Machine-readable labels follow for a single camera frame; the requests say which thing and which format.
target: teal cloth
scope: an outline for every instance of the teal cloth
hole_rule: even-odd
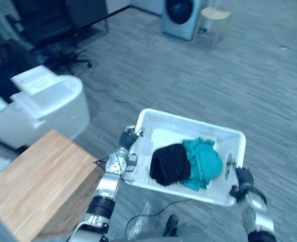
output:
[[[210,181],[220,175],[222,161],[213,145],[214,141],[201,138],[183,141],[191,164],[191,175],[189,179],[181,181],[182,185],[196,191],[206,189]]]

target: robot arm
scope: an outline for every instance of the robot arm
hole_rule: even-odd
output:
[[[236,198],[241,209],[248,242],[276,242],[266,197],[254,188],[254,178],[248,169],[237,168],[236,173],[239,187],[233,186],[230,195]]]
[[[142,130],[135,133],[135,127],[128,126],[123,131],[118,148],[110,154],[105,165],[105,174],[100,180],[93,199],[81,222],[76,226],[68,242],[108,242],[104,236],[110,226],[110,218],[120,191],[126,169],[136,166],[137,156],[129,149]]]
[[[106,162],[106,172],[96,188],[88,210],[68,242],[109,242],[105,234],[110,226],[122,179],[127,167],[136,166],[137,163],[137,156],[130,154],[129,149],[142,135],[142,130],[137,134],[134,131],[134,127],[126,127],[122,133],[118,148]],[[241,209],[248,242],[276,242],[274,223],[267,211],[265,196],[254,188],[254,179],[248,169],[237,168],[236,173],[239,186],[232,187],[230,195],[236,198]]]

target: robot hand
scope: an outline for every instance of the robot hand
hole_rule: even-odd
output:
[[[129,150],[130,147],[138,139],[138,137],[142,135],[143,135],[142,130],[139,130],[139,132],[135,133],[134,126],[127,126],[119,138],[118,146],[123,147],[126,150]]]

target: washer door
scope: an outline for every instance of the washer door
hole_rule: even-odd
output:
[[[166,0],[166,8],[174,23],[184,24],[192,15],[193,2],[192,0]]]

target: baseboard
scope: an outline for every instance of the baseboard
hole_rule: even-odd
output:
[[[127,5],[126,7],[123,7],[122,9],[119,9],[119,10],[117,10],[117,11],[114,11],[114,12],[110,13],[110,14],[107,15],[104,19],[108,19],[109,17],[112,17],[112,16],[114,16],[115,14],[118,14],[118,13],[120,13],[120,12],[123,12],[124,10],[129,9],[130,7],[131,7],[131,5]]]
[[[152,12],[147,11],[147,10],[145,10],[145,9],[140,9],[139,7],[135,7],[135,6],[132,6],[132,5],[130,5],[130,7],[133,8],[133,9],[138,9],[138,10],[144,12],[144,13],[153,14],[153,15],[155,15],[155,16],[159,16],[159,17],[161,16],[160,14],[152,13]]]

